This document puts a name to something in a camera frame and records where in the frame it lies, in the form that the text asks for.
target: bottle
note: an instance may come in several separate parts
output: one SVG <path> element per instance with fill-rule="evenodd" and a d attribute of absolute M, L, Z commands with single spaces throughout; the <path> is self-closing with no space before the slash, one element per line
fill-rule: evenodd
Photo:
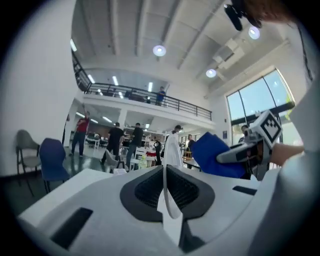
<path fill-rule="evenodd" d="M 138 167 L 139 167 L 139 169 L 143 169 L 143 168 L 147 168 L 147 166 L 148 166 L 148 163 L 147 163 L 146 156 L 143 155 L 141 157 L 141 159 L 139 160 Z"/>

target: blue chair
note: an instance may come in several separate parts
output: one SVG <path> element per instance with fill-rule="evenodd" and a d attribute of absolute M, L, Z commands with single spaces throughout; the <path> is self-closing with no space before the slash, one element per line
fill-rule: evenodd
<path fill-rule="evenodd" d="M 63 167 L 66 152 L 57 139 L 45 138 L 39 150 L 41 171 L 46 193 L 50 192 L 50 182 L 69 179 L 67 170 Z"/>

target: gray chair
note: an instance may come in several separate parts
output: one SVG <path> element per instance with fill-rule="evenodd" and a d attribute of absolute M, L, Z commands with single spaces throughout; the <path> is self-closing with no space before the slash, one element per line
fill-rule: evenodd
<path fill-rule="evenodd" d="M 122 168 L 124 168 L 128 172 L 128 167 L 125 165 L 125 162 L 121 159 L 115 160 L 115 155 L 112 155 L 109 150 L 106 150 L 106 163 L 110 166 L 110 173 L 113 173 L 114 168 L 119 168 L 120 164 L 122 164 Z"/>
<path fill-rule="evenodd" d="M 34 196 L 34 193 L 32 192 L 32 189 L 30 187 L 28 178 L 26 176 L 26 167 L 28 168 L 35 168 L 35 174 L 37 174 L 37 167 L 40 166 L 41 161 L 38 157 L 39 155 L 39 148 L 40 145 L 37 144 L 32 138 L 29 132 L 26 130 L 19 130 L 16 134 L 16 169 L 18 174 L 18 183 L 19 186 L 21 186 L 20 183 L 20 173 L 19 173 L 19 165 L 22 165 L 22 169 L 24 172 L 25 180 L 28 185 L 28 188 L 31 192 L 31 195 Z M 36 155 L 34 156 L 24 156 L 23 150 L 36 150 Z"/>

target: man in red shirt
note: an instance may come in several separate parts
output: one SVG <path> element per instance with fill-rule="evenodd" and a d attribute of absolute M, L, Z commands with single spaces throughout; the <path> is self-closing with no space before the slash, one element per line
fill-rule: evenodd
<path fill-rule="evenodd" d="M 89 116 L 90 112 L 86 111 L 85 105 L 82 104 L 83 110 L 84 110 L 84 118 L 79 119 L 78 123 L 76 124 L 76 131 L 73 136 L 72 140 L 72 150 L 69 156 L 73 156 L 75 153 L 75 147 L 77 143 L 79 142 L 79 155 L 82 158 L 84 155 L 84 144 L 85 144 L 85 138 L 87 133 L 87 128 L 90 122 Z"/>

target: round ceiling light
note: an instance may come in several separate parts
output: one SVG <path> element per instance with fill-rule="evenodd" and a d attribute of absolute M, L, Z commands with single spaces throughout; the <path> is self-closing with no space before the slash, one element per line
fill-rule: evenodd
<path fill-rule="evenodd" d="M 162 45 L 156 45 L 153 47 L 153 53 L 155 56 L 162 57 L 166 54 L 167 50 Z"/>
<path fill-rule="evenodd" d="M 214 78 L 217 75 L 217 72 L 214 69 L 208 69 L 205 74 L 208 78 Z"/>
<path fill-rule="evenodd" d="M 249 37 L 251 37 L 253 40 L 256 40 L 260 37 L 260 31 L 255 26 L 251 26 L 249 28 Z"/>

